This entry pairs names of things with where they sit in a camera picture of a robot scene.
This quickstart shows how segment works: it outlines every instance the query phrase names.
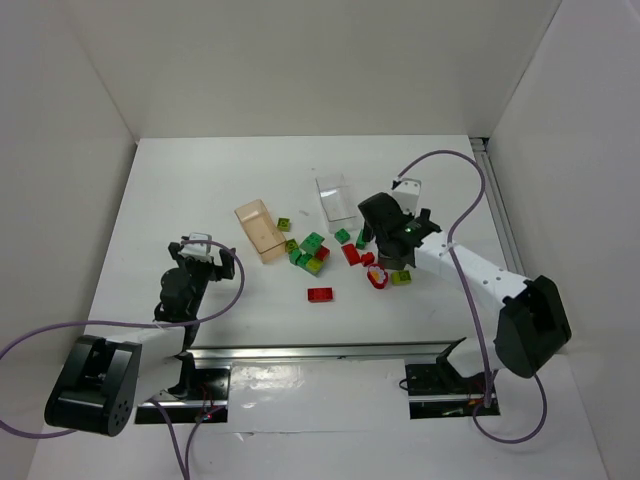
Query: green block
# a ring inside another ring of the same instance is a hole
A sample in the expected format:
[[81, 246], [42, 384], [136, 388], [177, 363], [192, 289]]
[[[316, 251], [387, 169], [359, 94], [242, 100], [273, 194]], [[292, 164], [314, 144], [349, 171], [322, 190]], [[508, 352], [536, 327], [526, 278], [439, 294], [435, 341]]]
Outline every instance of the green block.
[[291, 250], [291, 252], [289, 252], [289, 261], [292, 265], [297, 265], [298, 260], [300, 260], [301, 256], [302, 252], [300, 251], [300, 249], [296, 248], [295, 250]]
[[300, 249], [310, 253], [311, 256], [314, 256], [318, 253], [318, 250], [320, 250], [323, 241], [324, 237], [322, 235], [318, 235], [316, 232], [311, 232], [300, 244]]
[[347, 232], [344, 228], [338, 230], [333, 236], [336, 237], [336, 240], [340, 242], [340, 245], [344, 245], [351, 238], [349, 232]]
[[287, 253], [291, 253], [298, 248], [298, 242], [296, 242], [293, 238], [291, 240], [287, 240], [287, 242], [284, 244], [284, 249]]
[[291, 220], [289, 220], [288, 218], [279, 218], [278, 230], [282, 232], [288, 232], [289, 230], [291, 230]]
[[313, 258], [313, 255], [311, 255], [310, 253], [305, 253], [303, 255], [300, 255], [300, 257], [298, 258], [298, 261], [296, 262], [296, 265], [304, 268], [307, 265], [307, 263], [309, 263], [309, 260], [311, 260], [312, 258]]
[[312, 257], [311, 260], [309, 260], [304, 266], [304, 269], [313, 275], [317, 275], [318, 272], [322, 270], [322, 267], [324, 267], [324, 262], [322, 260], [318, 260], [315, 257]]
[[360, 230], [360, 234], [358, 235], [358, 240], [356, 240], [356, 248], [358, 250], [364, 250], [365, 248], [367, 248], [367, 242], [365, 242], [362, 239], [363, 235], [364, 235], [364, 230]]
[[394, 285], [408, 285], [411, 283], [411, 274], [407, 270], [400, 270], [391, 274], [391, 283]]

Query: white wall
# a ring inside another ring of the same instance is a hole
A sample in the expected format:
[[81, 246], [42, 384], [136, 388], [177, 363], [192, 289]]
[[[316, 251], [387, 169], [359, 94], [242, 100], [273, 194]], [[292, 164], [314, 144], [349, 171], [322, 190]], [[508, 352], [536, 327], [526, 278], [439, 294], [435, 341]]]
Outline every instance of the white wall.
[[64, 0], [140, 137], [488, 136], [559, 0]]
[[560, 285], [612, 480], [640, 469], [639, 12], [564, 0], [489, 144], [528, 273]]
[[[86, 318], [133, 140], [56, 2], [0, 2], [0, 344]], [[32, 431], [77, 332], [34, 338], [0, 365], [0, 415]], [[35, 442], [0, 433], [6, 479]]]

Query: red rectangular block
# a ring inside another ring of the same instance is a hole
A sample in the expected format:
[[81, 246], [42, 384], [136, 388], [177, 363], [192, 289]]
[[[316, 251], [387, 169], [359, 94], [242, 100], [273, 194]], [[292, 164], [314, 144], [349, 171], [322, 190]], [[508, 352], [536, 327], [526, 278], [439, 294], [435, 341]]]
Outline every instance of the red rectangular block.
[[330, 302], [333, 300], [333, 288], [308, 288], [307, 299], [311, 303]]
[[349, 265], [351, 265], [352, 267], [360, 263], [360, 254], [358, 253], [358, 250], [356, 250], [356, 247], [355, 245], [353, 245], [353, 243], [347, 243], [346, 245], [344, 245], [342, 247], [342, 252], [347, 259], [347, 262], [349, 262]]
[[331, 252], [329, 251], [329, 249], [327, 247], [320, 247], [320, 250], [318, 250], [316, 252], [315, 257], [318, 260], [322, 260], [324, 262], [327, 259], [327, 257], [329, 256], [329, 253], [331, 253]]
[[373, 262], [375, 262], [375, 260], [376, 256], [373, 254], [373, 252], [367, 252], [362, 255], [362, 257], [360, 257], [360, 261], [362, 262], [362, 266], [364, 267], [371, 265]]

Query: clear container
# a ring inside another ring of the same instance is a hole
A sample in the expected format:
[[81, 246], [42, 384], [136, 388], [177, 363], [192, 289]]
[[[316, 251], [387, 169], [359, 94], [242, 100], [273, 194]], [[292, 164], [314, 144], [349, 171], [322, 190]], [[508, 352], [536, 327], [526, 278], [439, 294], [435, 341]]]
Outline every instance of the clear container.
[[317, 177], [316, 185], [329, 233], [336, 233], [341, 228], [356, 229], [358, 212], [353, 203], [351, 186], [345, 181], [344, 175]]
[[235, 210], [244, 233], [260, 255], [262, 263], [285, 254], [284, 234], [278, 230], [262, 200], [254, 200]]

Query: table surface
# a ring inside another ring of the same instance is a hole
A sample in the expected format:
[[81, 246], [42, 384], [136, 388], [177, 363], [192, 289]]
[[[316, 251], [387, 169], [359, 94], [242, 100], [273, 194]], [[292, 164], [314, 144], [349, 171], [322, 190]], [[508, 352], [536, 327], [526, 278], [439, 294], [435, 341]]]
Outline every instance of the table surface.
[[[391, 343], [473, 336], [463, 295], [437, 277], [412, 271], [408, 286], [373, 289], [361, 266], [349, 267], [324, 223], [315, 177], [343, 173], [356, 203], [379, 191], [410, 161], [435, 149], [472, 155], [465, 136], [256, 137], [143, 139], [133, 163], [104, 262], [90, 319], [148, 321], [159, 301], [160, 278], [174, 267], [169, 242], [210, 233], [236, 247], [246, 288], [230, 312], [204, 324], [196, 346]], [[420, 207], [442, 228], [477, 195], [477, 173], [464, 161], [430, 158], [411, 172], [422, 180]], [[291, 219], [287, 238], [325, 236], [330, 259], [316, 278], [283, 256], [263, 265], [234, 210], [260, 198], [277, 221]], [[457, 240], [504, 266], [486, 200], [459, 228]], [[369, 245], [375, 251], [375, 245]], [[209, 285], [200, 308], [219, 310], [239, 281]], [[332, 287], [332, 303], [311, 304], [307, 288]], [[484, 317], [487, 335], [494, 322]], [[106, 335], [109, 327], [89, 327]]]
[[[200, 231], [237, 247], [247, 270], [243, 298], [201, 328], [201, 345], [429, 341], [472, 334], [464, 298], [437, 278], [415, 272], [409, 286], [376, 291], [362, 267], [347, 266], [329, 235], [332, 259], [317, 279], [286, 258], [262, 265], [233, 213], [261, 198], [274, 218], [292, 219], [289, 238], [301, 240], [312, 230], [324, 234], [316, 175], [344, 173], [359, 201], [387, 189], [413, 158], [439, 148], [471, 154], [468, 139], [459, 136], [142, 140], [91, 318], [149, 319], [160, 277], [173, 266], [167, 244]], [[415, 171], [423, 181], [420, 205], [432, 208], [434, 220], [448, 228], [476, 195], [475, 175], [458, 159], [430, 160]], [[504, 265], [486, 202], [457, 239]], [[201, 312], [228, 302], [237, 285], [212, 284]], [[332, 286], [335, 302], [309, 304], [306, 288], [314, 286]], [[402, 360], [238, 364], [231, 374], [229, 421], [198, 431], [192, 478], [605, 480], [567, 359], [554, 357], [540, 373], [549, 398], [547, 426], [532, 442], [506, 446], [483, 438], [469, 418], [410, 420], [406, 393], [397, 387], [404, 378]], [[482, 423], [505, 437], [528, 433], [540, 415], [535, 383], [501, 372], [496, 389], [501, 416]], [[183, 449], [191, 427], [176, 428]], [[133, 422], [115, 439], [76, 433], [41, 441], [29, 474], [29, 480], [179, 477], [166, 426]]]

